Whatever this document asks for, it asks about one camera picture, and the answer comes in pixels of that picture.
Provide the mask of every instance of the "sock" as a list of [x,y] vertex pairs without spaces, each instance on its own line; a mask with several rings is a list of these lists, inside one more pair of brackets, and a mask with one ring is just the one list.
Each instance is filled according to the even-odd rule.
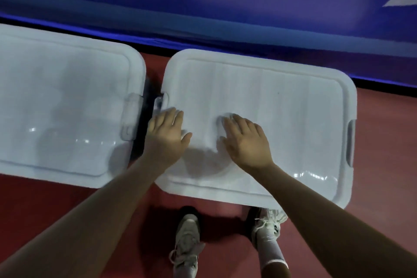
[[260,228],[256,233],[256,249],[258,249],[261,270],[270,263],[283,263],[288,268],[281,249],[276,242],[273,229]]
[[195,278],[197,269],[185,264],[174,268],[174,278]]

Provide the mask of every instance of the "shoe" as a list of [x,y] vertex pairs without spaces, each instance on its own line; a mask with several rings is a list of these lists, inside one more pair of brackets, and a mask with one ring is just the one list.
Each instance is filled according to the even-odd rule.
[[189,266],[193,276],[197,273],[198,258],[206,244],[200,242],[200,214],[194,207],[180,209],[180,222],[175,235],[175,248],[169,254],[174,270],[180,266]]
[[246,218],[245,228],[248,239],[256,247],[256,233],[259,229],[266,227],[274,231],[276,238],[279,238],[281,223],[285,222],[288,216],[283,210],[271,210],[265,208],[251,207]]

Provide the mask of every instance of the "forearm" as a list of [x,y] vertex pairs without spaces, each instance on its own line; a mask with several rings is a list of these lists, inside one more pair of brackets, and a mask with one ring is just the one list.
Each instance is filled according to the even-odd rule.
[[139,159],[0,265],[0,277],[99,276],[138,201],[161,173]]
[[413,254],[277,166],[254,177],[274,196],[333,277],[415,276]]

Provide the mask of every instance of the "white lid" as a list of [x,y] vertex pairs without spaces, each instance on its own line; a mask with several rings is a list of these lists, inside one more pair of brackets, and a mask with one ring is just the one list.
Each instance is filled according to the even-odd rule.
[[162,108],[184,110],[183,128],[193,133],[183,158],[157,180],[163,190],[278,207],[218,141],[220,117],[237,113],[263,127],[284,171],[341,207],[349,202],[357,93],[341,71],[188,49],[168,62],[162,92]]
[[128,164],[145,74],[128,45],[1,24],[0,172],[106,184]]

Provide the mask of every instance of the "person's left hand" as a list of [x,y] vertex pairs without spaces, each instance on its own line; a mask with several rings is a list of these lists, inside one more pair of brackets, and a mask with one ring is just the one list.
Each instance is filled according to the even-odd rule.
[[175,115],[172,108],[154,116],[148,124],[143,159],[156,167],[166,170],[175,164],[190,144],[192,133],[181,139],[181,125],[184,112]]

